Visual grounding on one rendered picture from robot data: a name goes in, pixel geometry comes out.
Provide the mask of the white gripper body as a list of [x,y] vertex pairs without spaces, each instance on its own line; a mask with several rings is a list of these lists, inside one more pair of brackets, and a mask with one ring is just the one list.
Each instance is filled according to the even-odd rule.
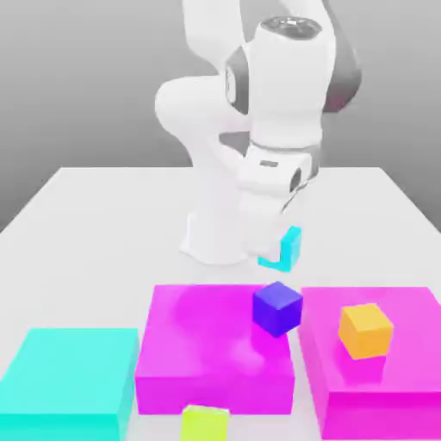
[[307,185],[284,196],[274,196],[261,190],[238,184],[239,201],[237,222],[240,229],[252,227],[290,225],[299,227],[303,222]]

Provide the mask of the small cyan cube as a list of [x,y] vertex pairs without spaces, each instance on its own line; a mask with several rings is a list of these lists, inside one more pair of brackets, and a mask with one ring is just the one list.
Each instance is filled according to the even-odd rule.
[[258,264],[265,268],[290,272],[300,257],[301,250],[301,229],[291,227],[283,236],[280,242],[280,256],[277,262],[266,258],[258,258]]

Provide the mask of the small purple cube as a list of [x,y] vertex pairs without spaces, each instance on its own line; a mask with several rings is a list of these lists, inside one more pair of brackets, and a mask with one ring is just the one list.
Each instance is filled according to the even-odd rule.
[[252,319],[274,338],[301,324],[303,296],[281,282],[256,291],[252,299]]

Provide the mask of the small orange cube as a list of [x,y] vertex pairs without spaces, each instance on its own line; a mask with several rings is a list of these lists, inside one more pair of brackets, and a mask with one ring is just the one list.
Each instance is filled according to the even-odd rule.
[[375,303],[344,306],[339,339],[353,360],[386,357],[394,325]]

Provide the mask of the small yellow-green cube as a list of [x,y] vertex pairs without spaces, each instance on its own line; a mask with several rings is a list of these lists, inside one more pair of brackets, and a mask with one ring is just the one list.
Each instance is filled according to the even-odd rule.
[[180,441],[227,441],[229,416],[227,409],[188,405],[182,414]]

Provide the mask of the large magenta box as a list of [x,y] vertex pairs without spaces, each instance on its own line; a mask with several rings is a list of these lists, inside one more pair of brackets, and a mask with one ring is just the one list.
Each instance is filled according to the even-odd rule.
[[257,284],[154,287],[135,387],[141,415],[180,414],[189,404],[237,415],[293,407],[289,341],[252,320]]

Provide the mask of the large pink box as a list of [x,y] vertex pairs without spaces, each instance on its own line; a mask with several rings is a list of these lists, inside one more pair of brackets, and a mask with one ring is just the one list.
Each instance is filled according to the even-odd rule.
[[[441,440],[441,303],[426,287],[302,289],[298,335],[324,439]],[[375,303],[394,325],[386,357],[354,361],[341,309]]]

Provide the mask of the large cyan box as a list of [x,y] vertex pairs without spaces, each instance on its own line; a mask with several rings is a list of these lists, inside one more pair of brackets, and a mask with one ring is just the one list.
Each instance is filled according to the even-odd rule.
[[134,328],[33,328],[0,379],[0,441],[125,441]]

